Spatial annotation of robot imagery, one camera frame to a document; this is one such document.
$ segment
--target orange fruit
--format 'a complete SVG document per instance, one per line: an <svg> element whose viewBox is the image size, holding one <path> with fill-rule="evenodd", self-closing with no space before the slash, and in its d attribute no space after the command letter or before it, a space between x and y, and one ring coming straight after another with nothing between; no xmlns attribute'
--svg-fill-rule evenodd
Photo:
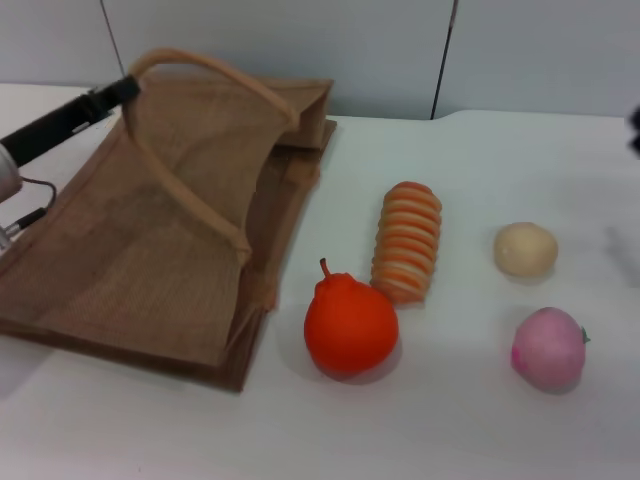
<svg viewBox="0 0 640 480"><path fill-rule="evenodd" d="M398 341L398 317L382 293L347 273L330 273L316 285L304 323L311 357L326 370L353 374L381 363Z"/></svg>

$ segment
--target toy food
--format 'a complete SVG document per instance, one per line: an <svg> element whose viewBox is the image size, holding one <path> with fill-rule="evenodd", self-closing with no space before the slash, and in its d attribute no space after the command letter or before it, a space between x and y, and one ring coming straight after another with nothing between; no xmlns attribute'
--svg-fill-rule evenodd
<svg viewBox="0 0 640 480"><path fill-rule="evenodd" d="M442 204L428 187L402 182L384 197L371 285L394 304L422 302L433 275Z"/></svg>
<svg viewBox="0 0 640 480"><path fill-rule="evenodd" d="M558 308L542 308L516 331L511 365L541 390L571 386L580 378L585 362L584 328Z"/></svg>
<svg viewBox="0 0 640 480"><path fill-rule="evenodd" d="M304 339L316 364L336 373L375 367L398 340L398 317L389 299L347 273L330 273L320 260L324 280L304 322Z"/></svg>
<svg viewBox="0 0 640 480"><path fill-rule="evenodd" d="M505 273L538 277L553 267L558 257L558 242L535 223L512 223L496 235L493 255L496 265Z"/></svg>

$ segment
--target toy orange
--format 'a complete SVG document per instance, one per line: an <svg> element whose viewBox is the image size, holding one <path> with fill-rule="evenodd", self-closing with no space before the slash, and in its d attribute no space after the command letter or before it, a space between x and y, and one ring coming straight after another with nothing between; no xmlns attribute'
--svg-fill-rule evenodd
<svg viewBox="0 0 640 480"><path fill-rule="evenodd" d="M375 367L398 340L398 317L380 292L347 273L330 273L316 285L304 323L311 357L326 370L358 373Z"/></svg>
<svg viewBox="0 0 640 480"><path fill-rule="evenodd" d="M402 182L384 197L371 285L394 304L422 302L440 237L442 204L426 186Z"/></svg>

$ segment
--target rope handle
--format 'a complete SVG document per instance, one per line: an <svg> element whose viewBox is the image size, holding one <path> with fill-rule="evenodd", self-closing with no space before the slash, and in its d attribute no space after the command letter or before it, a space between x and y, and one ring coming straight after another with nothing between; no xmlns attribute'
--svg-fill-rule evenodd
<svg viewBox="0 0 640 480"><path fill-rule="evenodd" d="M295 129L299 125L299 115L280 95L266 87L255 78L246 75L221 60L197 55L182 50L162 48L152 50L140 57L129 68L129 74L140 81L142 76L156 65L191 64L221 73L228 79L254 92L271 104L288 120L288 125ZM122 108L122 117L129 138L142 153L142 161L158 183L185 210L195 218L225 237L236 249L240 265L244 265L251 256L251 246L244 231L224 218L200 197L191 191L166 165L157 157L151 147L140 135L136 116L133 114L135 100Z"/></svg>

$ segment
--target white table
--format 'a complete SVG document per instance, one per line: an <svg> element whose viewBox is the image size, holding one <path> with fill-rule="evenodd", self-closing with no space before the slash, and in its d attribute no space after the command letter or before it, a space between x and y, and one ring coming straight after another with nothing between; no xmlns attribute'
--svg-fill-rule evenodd
<svg viewBox="0 0 640 480"><path fill-rule="evenodd" d="M0 136L81 90L0 86ZM338 118L242 395L0 339L0 472L11 480L637 479L640 476L640 160L622 119L463 112ZM24 169L62 185L103 124ZM401 348L340 383L302 325L318 265L367 280L383 194L429 185L444 205L435 283L399 312ZM28 186L7 224L46 202ZM513 282L495 230L533 221L560 244L554 275ZM515 327L554 305L592 342L581 384L533 390L509 367Z"/></svg>

